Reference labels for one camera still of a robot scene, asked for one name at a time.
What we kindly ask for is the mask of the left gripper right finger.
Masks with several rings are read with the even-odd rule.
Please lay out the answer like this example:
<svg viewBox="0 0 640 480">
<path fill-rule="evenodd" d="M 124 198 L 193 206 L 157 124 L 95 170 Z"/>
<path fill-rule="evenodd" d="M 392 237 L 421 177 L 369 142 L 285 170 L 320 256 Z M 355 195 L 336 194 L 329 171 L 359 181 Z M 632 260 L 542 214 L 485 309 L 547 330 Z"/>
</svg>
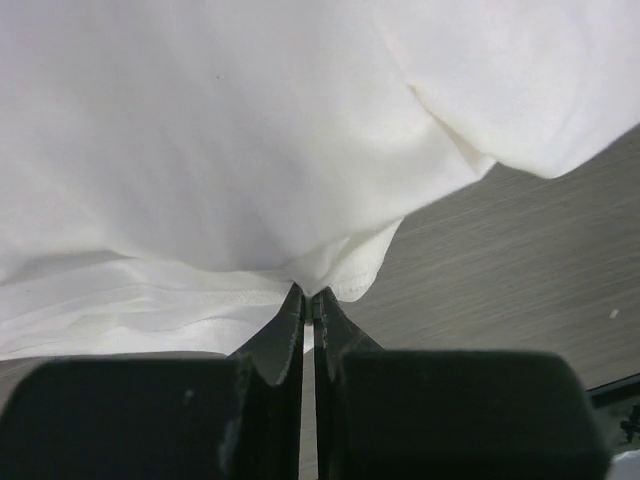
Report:
<svg viewBox="0 0 640 480">
<path fill-rule="evenodd" d="M 387 350 L 330 291 L 312 300 L 322 479 L 603 479 L 577 375 L 537 351 Z"/>
</svg>

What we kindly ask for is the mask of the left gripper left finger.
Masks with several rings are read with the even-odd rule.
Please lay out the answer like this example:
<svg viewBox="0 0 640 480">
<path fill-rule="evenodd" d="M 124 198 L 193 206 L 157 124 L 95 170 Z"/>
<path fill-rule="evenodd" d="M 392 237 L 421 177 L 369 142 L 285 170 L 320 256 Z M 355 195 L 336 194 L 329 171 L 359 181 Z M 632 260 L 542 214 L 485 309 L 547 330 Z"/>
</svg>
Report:
<svg viewBox="0 0 640 480">
<path fill-rule="evenodd" d="M 295 479 L 304 296 L 224 358 L 41 364 L 1 416 L 5 479 Z"/>
</svg>

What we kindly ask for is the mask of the white t shirt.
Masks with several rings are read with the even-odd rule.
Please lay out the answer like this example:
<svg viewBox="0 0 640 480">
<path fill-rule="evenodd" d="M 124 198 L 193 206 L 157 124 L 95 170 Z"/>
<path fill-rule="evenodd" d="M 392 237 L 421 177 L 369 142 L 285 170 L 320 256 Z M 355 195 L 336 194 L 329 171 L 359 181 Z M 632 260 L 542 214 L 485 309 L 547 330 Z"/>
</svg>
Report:
<svg viewBox="0 0 640 480">
<path fill-rule="evenodd" d="M 638 121 L 635 1 L 5 1 L 1 356 L 231 352 Z"/>
</svg>

